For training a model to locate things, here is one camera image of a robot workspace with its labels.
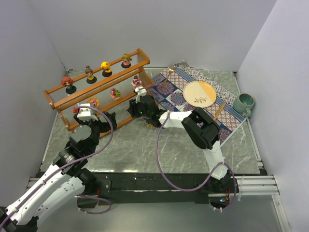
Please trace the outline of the blonde pink dress figurine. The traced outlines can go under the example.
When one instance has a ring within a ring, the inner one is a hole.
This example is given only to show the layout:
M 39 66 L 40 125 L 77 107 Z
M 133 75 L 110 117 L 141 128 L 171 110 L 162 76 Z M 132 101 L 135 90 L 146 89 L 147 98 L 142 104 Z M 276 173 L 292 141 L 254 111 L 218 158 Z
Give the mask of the blonde pink dress figurine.
M 121 64 L 122 68 L 129 68 L 131 66 L 131 60 L 132 60 L 131 55 L 128 53 L 124 53 L 122 55 L 122 64 Z

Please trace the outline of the brown hair yellow figurine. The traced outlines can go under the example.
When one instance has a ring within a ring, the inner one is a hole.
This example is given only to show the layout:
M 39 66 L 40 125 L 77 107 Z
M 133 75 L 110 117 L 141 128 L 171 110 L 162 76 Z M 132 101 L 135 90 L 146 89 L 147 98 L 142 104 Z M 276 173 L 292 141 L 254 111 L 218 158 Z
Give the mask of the brown hair yellow figurine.
M 94 84 L 97 81 L 97 78 L 93 75 L 93 70 L 89 65 L 86 66 L 85 74 L 87 75 L 86 82 L 88 84 Z

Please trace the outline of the pink bear cake toy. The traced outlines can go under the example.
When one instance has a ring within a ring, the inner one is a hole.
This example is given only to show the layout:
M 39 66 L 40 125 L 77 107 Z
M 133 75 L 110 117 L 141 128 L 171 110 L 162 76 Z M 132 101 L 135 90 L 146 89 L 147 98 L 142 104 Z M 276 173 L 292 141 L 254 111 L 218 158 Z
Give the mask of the pink bear cake toy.
M 133 89 L 135 89 L 139 86 L 142 86 L 142 81 L 140 80 L 140 78 L 137 75 L 133 76 L 133 79 L 131 81 L 131 86 L 132 86 Z

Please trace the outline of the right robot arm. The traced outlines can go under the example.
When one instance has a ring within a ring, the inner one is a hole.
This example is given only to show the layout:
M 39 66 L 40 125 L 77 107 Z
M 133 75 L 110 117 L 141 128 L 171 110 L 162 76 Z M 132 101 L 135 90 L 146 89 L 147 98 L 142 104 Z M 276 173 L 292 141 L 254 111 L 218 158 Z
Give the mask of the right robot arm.
M 216 190 L 227 189 L 237 193 L 238 185 L 235 175 L 231 168 L 225 163 L 220 148 L 220 127 L 202 108 L 196 107 L 192 111 L 170 112 L 159 109 L 155 100 L 150 95 L 137 97 L 129 101 L 127 110 L 132 117 L 145 117 L 151 125 L 160 128 L 156 143 L 155 155 L 159 171 L 165 181 L 174 189 L 192 192 L 210 184 Z M 159 161 L 159 137 L 164 128 L 185 129 L 190 139 L 205 155 L 210 173 L 199 186 L 192 189 L 184 189 L 174 185 L 164 174 Z

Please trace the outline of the red hair green figurine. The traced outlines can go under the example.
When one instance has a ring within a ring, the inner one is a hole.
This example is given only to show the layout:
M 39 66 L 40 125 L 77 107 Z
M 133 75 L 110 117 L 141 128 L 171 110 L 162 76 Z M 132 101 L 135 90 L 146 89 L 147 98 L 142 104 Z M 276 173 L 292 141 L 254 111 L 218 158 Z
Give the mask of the red hair green figurine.
M 69 76 L 63 77 L 61 84 L 66 88 L 65 91 L 67 94 L 73 94 L 77 90 L 77 88 L 73 85 L 73 80 Z

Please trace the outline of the pink bear sunflower toy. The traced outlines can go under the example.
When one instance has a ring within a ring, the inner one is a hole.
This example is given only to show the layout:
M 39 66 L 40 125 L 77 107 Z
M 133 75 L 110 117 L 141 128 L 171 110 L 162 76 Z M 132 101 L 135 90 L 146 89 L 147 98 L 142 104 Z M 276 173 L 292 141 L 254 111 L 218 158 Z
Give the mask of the pink bear sunflower toy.
M 99 100 L 95 97 L 89 98 L 87 103 L 90 104 L 91 107 L 98 109 L 99 108 Z

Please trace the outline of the black dragon toy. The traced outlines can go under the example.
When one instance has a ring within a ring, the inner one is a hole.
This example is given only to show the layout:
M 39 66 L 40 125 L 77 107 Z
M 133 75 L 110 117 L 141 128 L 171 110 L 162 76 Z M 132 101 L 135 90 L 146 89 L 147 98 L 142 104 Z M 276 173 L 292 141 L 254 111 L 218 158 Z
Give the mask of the black dragon toy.
M 149 128 L 153 127 L 153 124 L 148 119 L 146 119 L 145 122 L 147 124 L 147 127 L 149 127 Z

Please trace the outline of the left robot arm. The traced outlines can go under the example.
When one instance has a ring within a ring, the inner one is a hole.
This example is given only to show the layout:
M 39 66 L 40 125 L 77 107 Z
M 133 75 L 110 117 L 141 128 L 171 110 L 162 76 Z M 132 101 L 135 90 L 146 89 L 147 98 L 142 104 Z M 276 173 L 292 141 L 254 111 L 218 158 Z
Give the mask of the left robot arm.
M 17 201 L 0 209 L 0 228 L 7 232 L 35 232 L 38 225 L 69 199 L 93 194 L 97 178 L 84 166 L 93 156 L 101 133 L 115 131 L 115 113 L 103 112 L 102 122 L 91 109 L 80 109 L 80 124 L 44 175 Z

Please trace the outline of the pink bear donut toy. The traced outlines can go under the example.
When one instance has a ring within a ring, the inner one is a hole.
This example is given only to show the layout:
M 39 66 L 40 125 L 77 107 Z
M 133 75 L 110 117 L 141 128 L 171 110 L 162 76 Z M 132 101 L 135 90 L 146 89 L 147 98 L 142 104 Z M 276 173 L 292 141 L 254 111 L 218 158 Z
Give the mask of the pink bear donut toy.
M 111 95 L 112 99 L 116 100 L 116 99 L 119 99 L 121 97 L 121 92 L 116 88 L 112 88 L 110 90 L 110 95 Z

